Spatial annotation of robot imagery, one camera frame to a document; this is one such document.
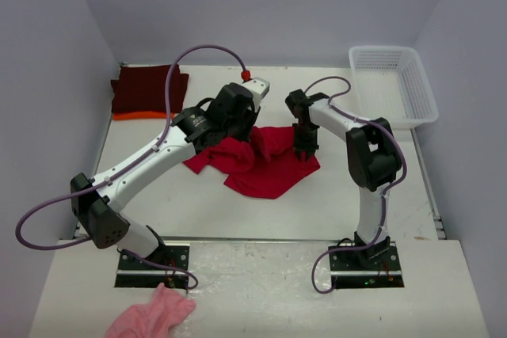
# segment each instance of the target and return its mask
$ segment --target dark red towel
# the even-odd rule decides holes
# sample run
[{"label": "dark red towel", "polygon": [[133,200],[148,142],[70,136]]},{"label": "dark red towel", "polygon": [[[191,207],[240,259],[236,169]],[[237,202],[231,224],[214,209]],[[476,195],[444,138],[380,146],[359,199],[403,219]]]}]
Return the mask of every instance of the dark red towel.
[{"label": "dark red towel", "polygon": [[320,168],[315,156],[298,161],[293,145],[293,127],[254,127],[250,143],[224,139],[185,161],[185,165],[196,174],[211,165],[229,174],[224,184],[236,192],[275,199]]},{"label": "dark red towel", "polygon": [[[170,65],[122,66],[120,76],[111,81],[114,98],[112,113],[166,111],[165,87]],[[176,65],[170,82],[171,112],[181,112],[189,75],[181,74]]]}]

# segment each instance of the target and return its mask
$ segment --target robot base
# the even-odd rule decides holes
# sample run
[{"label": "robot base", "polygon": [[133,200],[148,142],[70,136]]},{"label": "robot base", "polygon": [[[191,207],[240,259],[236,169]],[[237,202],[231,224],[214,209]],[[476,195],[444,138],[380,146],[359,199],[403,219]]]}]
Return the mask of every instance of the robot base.
[{"label": "robot base", "polygon": [[366,259],[364,253],[330,254],[331,283],[335,289],[403,288],[402,269],[395,243]]}]

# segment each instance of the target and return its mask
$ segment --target orange cloth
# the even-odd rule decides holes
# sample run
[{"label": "orange cloth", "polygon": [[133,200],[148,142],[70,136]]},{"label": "orange cloth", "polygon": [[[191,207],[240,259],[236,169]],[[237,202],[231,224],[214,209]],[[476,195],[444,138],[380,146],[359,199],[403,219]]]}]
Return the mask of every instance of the orange cloth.
[{"label": "orange cloth", "polygon": [[[174,118],[174,112],[171,112],[171,118]],[[117,112],[112,114],[113,120],[132,120],[132,119],[165,119],[167,114],[159,111],[134,111]]]}]

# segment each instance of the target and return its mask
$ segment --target cable connector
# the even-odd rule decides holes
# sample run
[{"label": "cable connector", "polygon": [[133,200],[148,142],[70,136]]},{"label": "cable connector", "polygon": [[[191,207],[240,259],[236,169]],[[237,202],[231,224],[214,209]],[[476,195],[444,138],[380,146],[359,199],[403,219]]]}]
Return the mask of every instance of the cable connector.
[{"label": "cable connector", "polygon": [[250,79],[252,79],[252,75],[250,74],[250,70],[242,71],[241,78],[244,82],[248,82]]}]

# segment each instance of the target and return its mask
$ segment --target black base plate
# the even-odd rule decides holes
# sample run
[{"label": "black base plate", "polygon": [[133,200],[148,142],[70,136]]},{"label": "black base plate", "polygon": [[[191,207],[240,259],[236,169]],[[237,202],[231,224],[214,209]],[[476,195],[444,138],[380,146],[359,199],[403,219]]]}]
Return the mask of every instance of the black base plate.
[{"label": "black base plate", "polygon": [[[168,245],[165,250],[164,263],[157,264],[189,269],[190,248],[187,245]],[[162,274],[159,269],[143,264],[125,254],[120,254],[118,270],[121,273],[116,274],[116,288],[156,288],[160,283],[164,283],[168,288],[186,289],[189,282],[187,275],[182,275],[180,272],[173,274],[172,271]],[[139,271],[154,273],[139,274]]]},{"label": "black base plate", "polygon": [[340,275],[332,275],[331,283],[335,289],[367,289],[367,288],[403,288],[398,250],[395,245],[379,255],[371,258],[368,268],[354,260],[353,253],[330,254],[330,269],[332,272],[342,272]]}]

